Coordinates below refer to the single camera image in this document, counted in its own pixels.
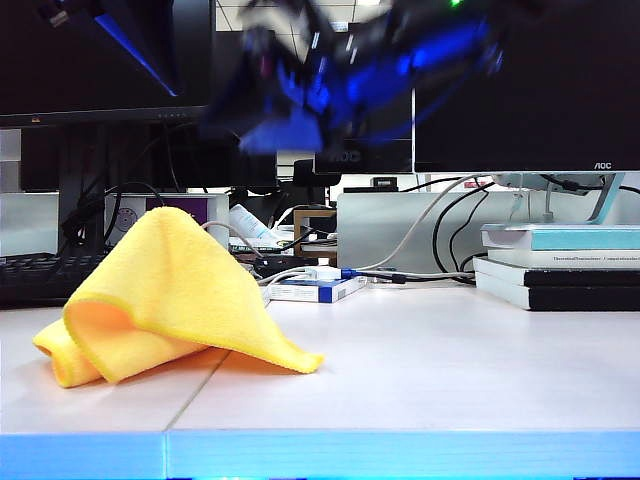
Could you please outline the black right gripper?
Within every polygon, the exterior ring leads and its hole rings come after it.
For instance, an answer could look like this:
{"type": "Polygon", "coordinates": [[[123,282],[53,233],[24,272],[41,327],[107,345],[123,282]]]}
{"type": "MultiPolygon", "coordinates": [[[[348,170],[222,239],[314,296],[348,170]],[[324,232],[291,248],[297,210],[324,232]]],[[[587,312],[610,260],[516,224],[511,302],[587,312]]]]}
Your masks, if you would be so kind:
{"type": "Polygon", "coordinates": [[[324,141],[317,118],[295,108],[287,117],[268,119],[250,129],[240,137],[239,148],[247,153],[320,152],[324,141]]]}

